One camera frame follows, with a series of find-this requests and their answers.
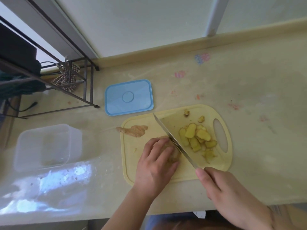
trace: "yellow cutting board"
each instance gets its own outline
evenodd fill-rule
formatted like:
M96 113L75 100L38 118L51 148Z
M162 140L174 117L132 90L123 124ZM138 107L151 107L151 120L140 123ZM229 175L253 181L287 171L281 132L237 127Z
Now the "yellow cutting board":
M184 109L188 109L190 111L190 115L187 118L183 115ZM178 133L179 129L190 123L198 124L197 120L202 115L205 116L205 121L202 123L202 125L207 128L207 131L212 136L212 139L216 140L213 120L219 120L227 138L227 152L224 152L219 146L219 144L217 144L217 146L213 148L214 154L217 157L215 157L213 161L208 164L205 161L204 157L200 154L200 151L195 153L190 147L184 147L184 149L186 150L186 153L195 162L197 162L198 166L201 168L209 166L223 171L228 170L232 162L232 141L225 122L213 108L207 105L199 104L166 111L159 111L155 112L155 115L163 122L163 124L167 127L167 129L171 132L171 134L176 138L179 143L181 142ZM140 138L120 133L123 172L125 180L130 185L134 184L136 166L142 154L144 145L151 138L166 135L163 129L155 121L152 113L128 118L122 123L121 127L130 128L133 125L147 125L148 130L146 130L145 135ZM180 182L193 179L197 179L195 169L190 164L190 162L183 155L181 155L180 165L176 173L172 177L171 182Z

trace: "left hand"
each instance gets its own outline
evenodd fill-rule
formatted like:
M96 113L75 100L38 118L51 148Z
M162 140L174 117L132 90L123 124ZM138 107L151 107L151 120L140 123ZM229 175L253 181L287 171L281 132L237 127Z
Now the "left hand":
M174 151L173 147L161 149L169 138L152 138L144 146L138 161L134 189L142 197L153 201L165 188L175 173L179 161L170 165L168 158Z

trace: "countertop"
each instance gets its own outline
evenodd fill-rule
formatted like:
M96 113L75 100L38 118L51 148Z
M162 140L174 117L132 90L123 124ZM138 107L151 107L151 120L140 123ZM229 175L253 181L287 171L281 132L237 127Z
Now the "countertop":
M307 32L193 51L102 69L94 74L94 103L64 112L15 119L0 154L0 223L109 218L131 188L124 180L115 127L136 115L207 104L224 119L233 142L229 169L265 204L307 201ZM198 64L195 56L203 61ZM154 109L107 116L107 86L136 79L152 84ZM76 91L81 94L82 87ZM50 90L24 96L25 114L81 105ZM80 162L58 169L17 173L13 157L19 134L66 123L82 130ZM171 183L148 214L214 209L198 180Z

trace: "blue plastic lid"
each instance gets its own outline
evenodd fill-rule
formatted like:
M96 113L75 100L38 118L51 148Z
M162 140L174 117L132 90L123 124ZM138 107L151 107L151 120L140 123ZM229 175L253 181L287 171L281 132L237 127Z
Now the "blue plastic lid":
M104 109L110 116L152 110L154 106L151 83L146 79L110 85L104 98Z

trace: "metal shelf frame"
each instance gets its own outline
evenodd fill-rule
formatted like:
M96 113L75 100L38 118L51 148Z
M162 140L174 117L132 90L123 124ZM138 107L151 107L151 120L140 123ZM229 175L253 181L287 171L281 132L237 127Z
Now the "metal shelf frame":
M33 0L27 0L32 6L33 8L35 8L60 34L62 34L62 36L64 38L67 39L68 42L70 42L79 52L80 54L82 54L84 57L79 58L79 59L75 59L75 60L70 60L68 61L68 64L65 62L60 61L57 57L55 57L54 55L52 55L50 52L48 52L46 49L44 49L41 45L39 45L38 43L36 43L35 41L33 41L31 38L29 38L27 35L25 35L23 32L21 32L18 28L16 28L15 26L13 26L10 22L8 22L6 19L4 19L2 16L0 16L0 21L2 21L4 24L6 24L9 28L11 28L13 31L17 32L19 35L21 35L23 38L25 38L27 41L29 41L31 44L33 44L34 46L36 46L37 48L39 48L40 50L42 50L44 53L46 53L47 55L49 55L51 58L53 58L54 60L56 60L58 62L58 64L54 64L54 65L47 65L47 66L42 66L42 68L48 68L48 67L52 67L52 66L56 66L56 65L61 65L63 66L67 71L69 71L69 84L65 84L65 85L60 85L60 86L56 86L52 83L50 83L49 81L45 81L44 79L42 79L39 75L36 75L24 68L21 68L18 65L15 65L3 58L0 58L0 64L10 68L11 70L15 71L16 73L22 73L24 75L26 75L28 78L24 78L24 79L15 79L15 80L11 80L11 81L3 81L0 82L0 86L4 85L4 84L9 84L9 83L21 83L21 82L27 82L27 81L32 81L32 80L38 80L40 82L43 82L44 84L50 86L50 88L47 88L46 90L49 89L56 89L60 92L63 92L69 96L72 96L82 102L85 103L85 105L82 106L78 106L78 107L71 107L71 108L64 108L64 109L60 109L60 110L54 110L54 111L48 111L48 112L42 112L42 113L37 113L37 114L32 114L32 115L26 115L26 116L19 116L19 111L16 112L16 115L7 115L5 112L2 113L1 115L4 116L10 116L10 117L15 117L15 118L21 118L21 119L27 119L30 116L36 116L36 115L41 115L41 114L47 114L47 113L54 113L54 112L59 112L59 111L65 111L65 110L72 110L72 109L77 109L77 108L83 108L83 107L89 107L89 106L93 106L94 108L100 108L100 106L96 105L93 103L93 87L94 87L94 69L96 71L99 71L99 67L89 58L87 57L87 55L46 15L46 13L40 9L39 6L36 5L36 3ZM84 75L82 76L81 74L75 72L72 69L72 63L76 62L76 61L83 61L82 66L80 66L80 68L84 68ZM86 99L87 96L87 68L90 67L90 101L88 101ZM76 75L80 80L71 83L71 75L74 74ZM64 86L68 86L68 85L76 85L76 84L83 84L83 97L79 97L71 92L68 92L66 90L64 90L62 87Z

